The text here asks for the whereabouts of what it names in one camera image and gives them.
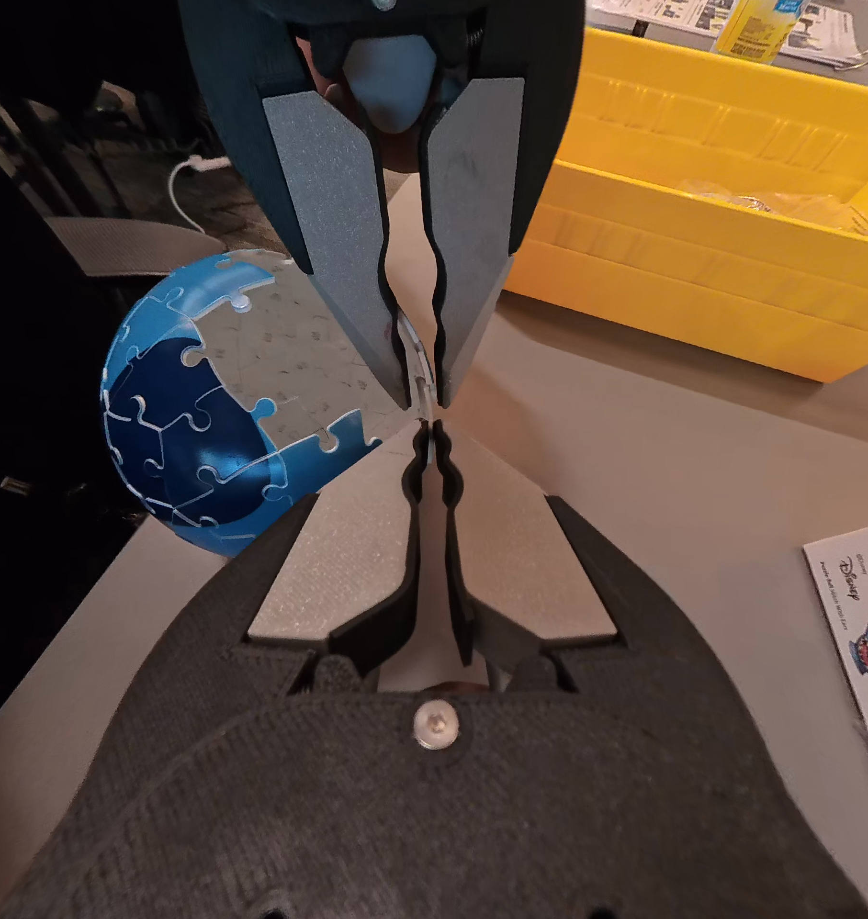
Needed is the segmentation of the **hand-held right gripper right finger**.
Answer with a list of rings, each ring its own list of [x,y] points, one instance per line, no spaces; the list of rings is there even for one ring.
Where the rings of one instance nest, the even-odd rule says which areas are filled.
[[[612,617],[543,489],[474,439],[434,424],[445,565],[461,660],[499,668],[606,642]]]

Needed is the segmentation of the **clear plastic bag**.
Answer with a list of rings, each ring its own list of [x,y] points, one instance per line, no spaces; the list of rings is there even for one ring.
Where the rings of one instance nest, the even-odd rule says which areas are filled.
[[[868,216],[834,195],[778,191],[734,193],[723,186],[701,180],[687,180],[677,188],[700,200],[771,213],[806,224],[868,237]]]

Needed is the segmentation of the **blue puzzle ball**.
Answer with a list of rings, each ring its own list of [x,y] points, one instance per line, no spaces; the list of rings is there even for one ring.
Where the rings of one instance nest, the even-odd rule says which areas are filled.
[[[369,370],[292,258],[236,250],[175,270],[138,300],[102,372],[122,481],[180,538],[236,556],[406,425],[433,373],[405,317],[409,407]]]

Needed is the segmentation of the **white blue puzzle box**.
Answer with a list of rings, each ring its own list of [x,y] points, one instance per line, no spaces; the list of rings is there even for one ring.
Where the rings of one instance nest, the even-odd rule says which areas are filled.
[[[868,737],[868,527],[802,551]]]

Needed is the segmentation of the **printed paper sheets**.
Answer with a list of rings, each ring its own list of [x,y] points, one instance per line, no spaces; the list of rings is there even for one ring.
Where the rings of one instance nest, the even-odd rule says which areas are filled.
[[[600,15],[630,18],[717,39],[735,1],[587,1],[589,21]],[[818,63],[837,72],[868,65],[868,49],[857,45],[854,17],[823,2],[804,2],[800,20],[779,54]]]

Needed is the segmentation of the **white yellow wipes canister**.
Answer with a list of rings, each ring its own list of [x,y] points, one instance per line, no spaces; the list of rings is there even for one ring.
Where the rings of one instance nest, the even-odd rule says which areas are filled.
[[[735,1],[712,50],[751,63],[771,64],[800,20],[803,1]]]

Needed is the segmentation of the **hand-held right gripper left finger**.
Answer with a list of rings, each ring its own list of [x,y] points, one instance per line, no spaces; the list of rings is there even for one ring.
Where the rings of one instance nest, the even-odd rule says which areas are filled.
[[[248,628],[250,641],[345,656],[362,675],[405,646],[417,622],[420,422],[315,496]]]

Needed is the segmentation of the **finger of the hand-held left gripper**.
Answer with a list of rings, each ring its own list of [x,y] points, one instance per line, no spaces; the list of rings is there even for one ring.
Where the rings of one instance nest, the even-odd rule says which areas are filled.
[[[432,304],[443,408],[459,393],[513,263],[524,87],[522,77],[471,80],[422,142],[425,226],[438,263]]]
[[[265,98],[313,287],[396,405],[411,404],[398,305],[384,278],[388,224],[371,140],[316,92]]]

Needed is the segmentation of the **yellow plastic bin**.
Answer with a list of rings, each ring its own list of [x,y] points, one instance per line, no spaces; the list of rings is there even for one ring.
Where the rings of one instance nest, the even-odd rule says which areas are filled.
[[[819,382],[868,365],[868,237],[705,201],[868,216],[868,87],[600,29],[507,291]]]

